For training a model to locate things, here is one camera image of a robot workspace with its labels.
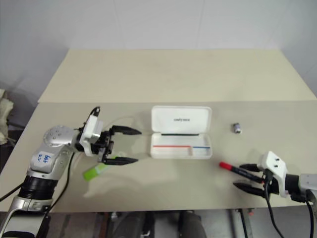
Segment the table top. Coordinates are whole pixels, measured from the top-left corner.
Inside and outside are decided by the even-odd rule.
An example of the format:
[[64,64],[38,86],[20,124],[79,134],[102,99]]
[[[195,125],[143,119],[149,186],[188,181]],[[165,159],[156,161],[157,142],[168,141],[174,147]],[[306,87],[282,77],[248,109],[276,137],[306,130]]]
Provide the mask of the table top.
[[279,50],[70,49],[39,102],[316,100]]
[[[266,207],[265,200],[246,194],[232,185],[243,179],[221,169],[220,161],[233,165],[256,163],[271,150],[288,166],[290,174],[316,173],[317,102],[208,102],[185,105],[212,108],[209,135],[213,156],[209,160],[153,159],[151,108],[155,104],[100,104],[105,128],[127,125],[142,135],[115,135],[113,154],[139,159],[125,166],[111,166],[90,182],[83,172],[97,164],[96,157],[77,153],[69,187],[54,208],[56,212],[107,212],[138,210],[228,209]],[[24,180],[34,151],[52,126],[78,128],[96,104],[41,103],[14,148],[0,175],[0,196]],[[234,134],[231,124],[239,122],[242,134]],[[66,173],[54,198],[61,192]],[[8,210],[13,196],[0,203]],[[272,206],[300,205],[290,198],[271,197]]]

